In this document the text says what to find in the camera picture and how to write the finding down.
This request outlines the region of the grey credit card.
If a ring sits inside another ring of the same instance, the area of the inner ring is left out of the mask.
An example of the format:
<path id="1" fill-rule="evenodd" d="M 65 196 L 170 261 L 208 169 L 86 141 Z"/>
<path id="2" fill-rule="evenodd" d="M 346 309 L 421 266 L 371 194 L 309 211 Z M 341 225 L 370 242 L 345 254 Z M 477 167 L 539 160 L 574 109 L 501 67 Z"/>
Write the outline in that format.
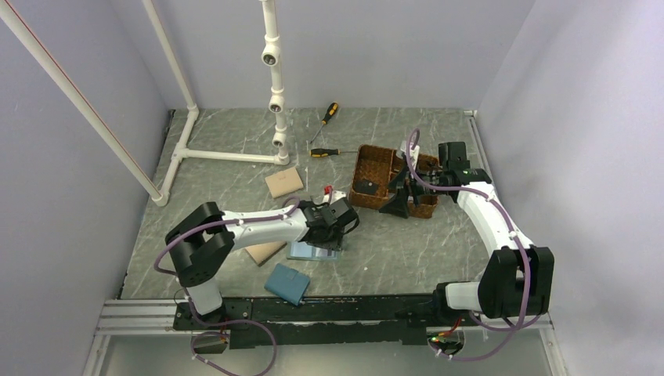
<path id="1" fill-rule="evenodd" d="M 357 193 L 361 193 L 367 196 L 379 197 L 381 195 L 381 185 L 369 179 L 360 179 L 354 185 L 354 189 Z"/>

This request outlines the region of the green card holder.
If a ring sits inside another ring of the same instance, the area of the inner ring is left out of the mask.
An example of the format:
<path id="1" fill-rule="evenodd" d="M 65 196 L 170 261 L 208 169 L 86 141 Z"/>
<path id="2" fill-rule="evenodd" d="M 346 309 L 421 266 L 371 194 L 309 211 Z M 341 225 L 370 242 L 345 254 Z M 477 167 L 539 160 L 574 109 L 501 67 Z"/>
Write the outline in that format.
<path id="1" fill-rule="evenodd" d="M 287 259 L 301 261 L 335 261 L 339 257 L 339 251 L 326 248 L 318 248 L 304 242 L 293 242 L 287 253 Z"/>

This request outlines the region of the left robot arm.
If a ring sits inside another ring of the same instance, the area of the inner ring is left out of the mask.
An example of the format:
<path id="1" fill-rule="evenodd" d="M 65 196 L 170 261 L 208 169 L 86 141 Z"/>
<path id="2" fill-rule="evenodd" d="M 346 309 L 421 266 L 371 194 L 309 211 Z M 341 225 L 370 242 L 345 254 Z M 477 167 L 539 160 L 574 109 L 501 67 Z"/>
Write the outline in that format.
<path id="1" fill-rule="evenodd" d="M 290 197 L 282 208 L 253 212 L 223 211 L 215 202 L 206 202 L 164 239 L 160 256 L 169 256 L 174 268 L 162 268 L 160 258 L 153 267 L 176 277 L 193 303 L 194 319 L 213 329 L 226 314 L 215 275 L 230 253 L 272 242 L 339 251 L 345 235 L 359 224 L 359 215 L 345 197 L 323 203 Z"/>

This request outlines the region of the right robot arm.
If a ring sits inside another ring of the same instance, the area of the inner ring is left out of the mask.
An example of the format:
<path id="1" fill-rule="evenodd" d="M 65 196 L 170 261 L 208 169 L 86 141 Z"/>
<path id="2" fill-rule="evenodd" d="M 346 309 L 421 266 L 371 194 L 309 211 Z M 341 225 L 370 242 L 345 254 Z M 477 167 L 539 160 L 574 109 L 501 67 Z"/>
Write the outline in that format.
<path id="1" fill-rule="evenodd" d="M 420 147 L 404 140 L 397 157 L 403 167 L 388 184 L 394 195 L 380 208 L 384 214 L 407 218 L 409 205 L 428 195 L 447 195 L 469 217 L 489 256 L 477 282 L 439 284 L 431 314 L 450 325 L 463 311 L 491 319 L 540 316 L 547 313 L 554 271 L 554 255 L 538 247 L 515 225 L 500 203 L 489 173 L 473 168 L 463 142 L 441 143 L 440 162 L 430 172 L 416 168 Z"/>

